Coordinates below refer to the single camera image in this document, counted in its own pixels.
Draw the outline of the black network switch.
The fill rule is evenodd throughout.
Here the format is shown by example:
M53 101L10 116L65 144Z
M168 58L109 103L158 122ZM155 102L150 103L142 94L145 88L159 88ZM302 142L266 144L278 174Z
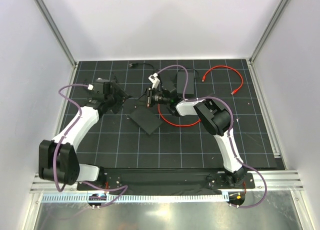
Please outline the black network switch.
M162 124L161 120L145 107L136 108L129 117L148 135L153 134Z
M193 72L188 71L187 75L183 71L179 71L176 76L176 91L179 96L191 98L195 96L195 77Z

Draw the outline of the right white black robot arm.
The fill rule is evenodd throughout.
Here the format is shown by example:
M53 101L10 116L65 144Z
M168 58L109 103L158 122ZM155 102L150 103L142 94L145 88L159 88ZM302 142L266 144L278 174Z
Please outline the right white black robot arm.
M217 142L223 159L226 184L231 188L237 188L242 184L247 170L243 166L234 140L233 113L226 102L212 95L185 98L184 95L171 94L152 87L147 87L137 101L146 107L166 105L171 114L178 117L197 116L205 130Z

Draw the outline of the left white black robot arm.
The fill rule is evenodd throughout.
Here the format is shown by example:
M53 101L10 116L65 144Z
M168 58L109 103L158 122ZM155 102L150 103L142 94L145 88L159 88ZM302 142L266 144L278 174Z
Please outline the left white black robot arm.
M58 91L77 107L77 113L58 135L51 140L43 140L38 148L38 175L43 180L53 181L59 192L63 191L64 186L76 182L88 182L95 190L104 188L107 180L103 167L80 163L77 149L105 113L111 111L116 114L130 98L117 80L98 78L81 87L89 92L83 105L67 97L62 90Z

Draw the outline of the black power adapter brick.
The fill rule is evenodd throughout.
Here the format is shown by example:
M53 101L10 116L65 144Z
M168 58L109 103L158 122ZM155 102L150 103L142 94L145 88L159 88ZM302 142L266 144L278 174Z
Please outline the black power adapter brick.
M177 93L177 89L172 81L163 81L161 83L161 88L167 95L174 95Z

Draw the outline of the black grid mat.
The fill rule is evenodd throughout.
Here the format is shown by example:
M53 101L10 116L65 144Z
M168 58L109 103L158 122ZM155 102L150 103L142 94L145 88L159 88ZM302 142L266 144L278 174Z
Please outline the black grid mat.
M194 74L197 97L214 95L234 115L234 139L242 160L257 169L284 169L269 135L258 94L245 59L82 61L77 65L70 97L83 104L88 92L81 87L96 78L116 79L132 97L117 113L106 113L91 128L77 150L80 163L106 168L219 168L223 159L214 137L196 116L175 117L165 106L151 111L162 124L151 135L130 118L135 100L149 86L149 75L175 80L179 71Z

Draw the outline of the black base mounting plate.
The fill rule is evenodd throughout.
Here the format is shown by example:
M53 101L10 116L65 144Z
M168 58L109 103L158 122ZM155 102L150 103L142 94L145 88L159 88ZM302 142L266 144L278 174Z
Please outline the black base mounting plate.
M102 189L127 186L125 195L212 195L222 190L254 189L251 173L235 183L224 170L215 168L105 168L92 185Z

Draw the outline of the right aluminium corner post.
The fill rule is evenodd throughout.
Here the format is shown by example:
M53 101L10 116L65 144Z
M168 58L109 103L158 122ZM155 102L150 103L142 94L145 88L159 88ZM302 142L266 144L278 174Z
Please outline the right aluminium corner post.
M269 36L271 35L271 33L273 32L273 30L275 29L278 21L280 20L283 12L285 11L286 7L288 6L288 4L290 3L291 0L280 0L280 2L278 3L271 19L269 20L262 36L260 37L252 55L249 57L249 62L252 65L254 63L254 61L257 59L258 55L260 54L263 46L265 45L267 39L269 38Z

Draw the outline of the aluminium corner post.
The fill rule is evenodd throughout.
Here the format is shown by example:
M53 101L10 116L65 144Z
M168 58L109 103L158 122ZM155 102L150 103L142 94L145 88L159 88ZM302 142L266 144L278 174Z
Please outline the aluminium corner post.
M44 0L34 0L34 2L36 3L39 11L43 15L46 23L48 24L51 32L53 33L54 37L56 38L58 44L60 45L60 48L62 49L63 53L66 56L66 58L68 59L68 61L72 65L72 67L75 69L77 66L77 61L74 59L70 49L68 48L68 46L67 46L62 34L60 33L53 17L51 16Z
M260 37L252 55L249 57L249 62L252 65L254 63L254 61L257 59L258 55L260 54L263 46L265 45L267 39L269 38L269 36L271 35L271 33L273 32L273 30L275 29L278 21L280 20L283 12L285 11L286 7L288 6L288 4L290 3L291 0L280 0L280 2L278 3L271 19L269 20L262 36Z

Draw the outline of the left aluminium corner post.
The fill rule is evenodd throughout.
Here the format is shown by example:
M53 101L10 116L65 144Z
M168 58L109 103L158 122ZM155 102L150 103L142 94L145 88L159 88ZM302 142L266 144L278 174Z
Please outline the left aluminium corner post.
M63 53L66 56L66 58L68 59L68 61L72 65L72 67L75 69L77 66L77 61L74 59L70 49L68 48L68 46L67 46L62 34L60 33L53 17L51 16L44 0L34 0L34 2L36 3L39 11L43 15L46 23L48 24L51 32L53 33L54 37L56 38L58 44L60 45L60 48L62 49Z

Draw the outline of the aluminium front frame rail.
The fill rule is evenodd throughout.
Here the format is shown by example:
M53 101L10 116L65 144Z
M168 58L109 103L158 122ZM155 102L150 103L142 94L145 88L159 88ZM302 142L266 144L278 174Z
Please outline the aluminium front frame rail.
M250 171L249 173L252 173L252 179L255 183L255 189L251 190L263 190L264 184L261 177L253 171ZM263 170L260 171L260 173L266 182L268 191L304 189L300 176L296 170ZM63 192L58 192L53 182L42 180L39 178L38 174L36 174L30 188L30 193L73 193L76 192L76 187L77 184L71 186L67 185Z

